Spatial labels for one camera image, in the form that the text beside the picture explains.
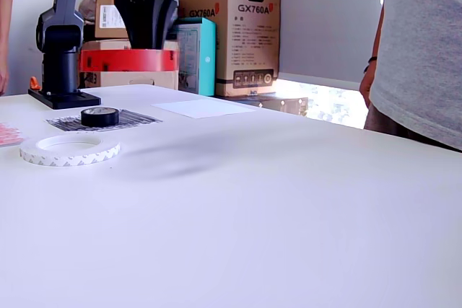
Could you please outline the person's right hand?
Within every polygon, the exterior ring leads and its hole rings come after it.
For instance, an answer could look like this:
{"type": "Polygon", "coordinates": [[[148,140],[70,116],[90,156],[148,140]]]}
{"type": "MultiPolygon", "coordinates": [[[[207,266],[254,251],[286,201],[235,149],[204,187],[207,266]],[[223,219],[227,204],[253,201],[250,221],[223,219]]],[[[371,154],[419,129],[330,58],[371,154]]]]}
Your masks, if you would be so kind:
{"type": "Polygon", "coordinates": [[[370,106],[370,90],[375,78],[376,61],[372,61],[365,69],[364,76],[359,86],[359,92],[362,95],[366,107],[370,106]]]}

